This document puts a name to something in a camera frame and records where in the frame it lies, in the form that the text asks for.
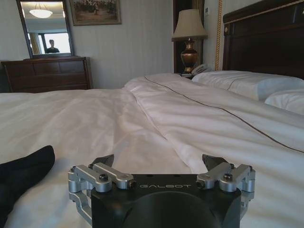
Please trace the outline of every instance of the brass lamp base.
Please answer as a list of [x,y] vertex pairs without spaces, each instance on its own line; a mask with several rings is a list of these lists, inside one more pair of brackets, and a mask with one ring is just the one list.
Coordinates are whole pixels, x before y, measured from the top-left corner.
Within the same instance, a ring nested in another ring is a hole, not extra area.
[[185,66],[184,73],[191,74],[191,71],[194,69],[194,65],[198,61],[198,53],[194,50],[194,41],[191,38],[188,38],[186,43],[186,50],[184,50],[180,57],[182,63]]

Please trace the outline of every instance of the picture frame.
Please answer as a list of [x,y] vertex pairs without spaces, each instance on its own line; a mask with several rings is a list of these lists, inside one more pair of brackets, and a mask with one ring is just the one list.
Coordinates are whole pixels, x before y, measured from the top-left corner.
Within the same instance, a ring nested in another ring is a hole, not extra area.
[[74,26],[121,24],[120,0],[70,0]]

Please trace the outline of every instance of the silver metal bracket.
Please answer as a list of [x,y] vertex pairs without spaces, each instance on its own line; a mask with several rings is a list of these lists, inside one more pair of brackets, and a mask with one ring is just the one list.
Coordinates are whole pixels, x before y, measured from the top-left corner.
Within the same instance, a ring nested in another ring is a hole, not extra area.
[[114,182],[120,189],[129,189],[136,183],[133,175],[121,173],[105,164],[97,163],[93,169],[85,165],[72,167],[68,172],[69,198],[76,203],[78,213],[92,225],[92,209],[89,206],[88,197],[91,190],[108,192]]
[[234,192],[237,188],[241,191],[241,213],[244,216],[248,209],[248,203],[254,198],[256,171],[248,165],[240,165],[231,169],[229,163],[223,162],[207,173],[197,176],[200,189],[212,189],[214,183],[219,181],[219,187],[225,192]]

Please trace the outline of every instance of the screw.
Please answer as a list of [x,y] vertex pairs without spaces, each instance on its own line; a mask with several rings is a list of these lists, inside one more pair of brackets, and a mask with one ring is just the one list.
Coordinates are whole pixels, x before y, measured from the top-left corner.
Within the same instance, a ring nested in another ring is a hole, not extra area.
[[107,181],[108,180],[108,175],[106,175],[106,174],[100,174],[99,175],[99,180],[101,180],[101,181]]
[[203,189],[205,188],[205,182],[198,180],[196,182],[196,186],[198,187],[198,189]]
[[224,179],[227,181],[232,181],[232,174],[231,173],[225,173],[224,174]]
[[128,188],[132,189],[132,188],[135,188],[135,186],[136,186],[136,181],[130,180],[128,183]]

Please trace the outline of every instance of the black sock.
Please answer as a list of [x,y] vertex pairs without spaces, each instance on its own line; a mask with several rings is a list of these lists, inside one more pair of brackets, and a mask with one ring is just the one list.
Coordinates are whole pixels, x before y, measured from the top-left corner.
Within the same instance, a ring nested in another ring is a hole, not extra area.
[[45,146],[27,157],[0,164],[0,228],[19,197],[41,181],[54,162],[53,147]]

